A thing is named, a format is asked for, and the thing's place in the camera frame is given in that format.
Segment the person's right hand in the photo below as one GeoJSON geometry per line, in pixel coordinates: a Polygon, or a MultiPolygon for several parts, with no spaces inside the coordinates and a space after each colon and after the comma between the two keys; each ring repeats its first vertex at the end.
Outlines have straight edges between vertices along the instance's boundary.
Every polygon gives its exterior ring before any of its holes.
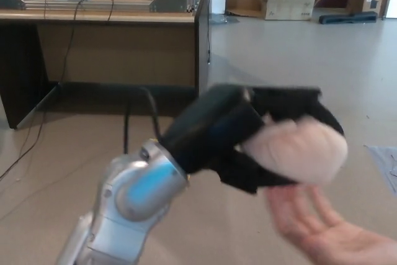
{"type": "Polygon", "coordinates": [[[313,264],[365,264],[381,242],[344,220],[317,187],[270,187],[265,196],[275,229],[313,264]]]}

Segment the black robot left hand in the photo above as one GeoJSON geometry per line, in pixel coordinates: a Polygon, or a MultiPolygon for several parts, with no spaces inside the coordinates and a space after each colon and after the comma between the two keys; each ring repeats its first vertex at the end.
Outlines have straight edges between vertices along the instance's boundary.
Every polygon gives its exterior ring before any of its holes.
{"type": "Polygon", "coordinates": [[[327,184],[348,145],[320,95],[318,88],[217,84],[175,119],[160,144],[185,173],[211,170],[250,194],[327,184]]]}

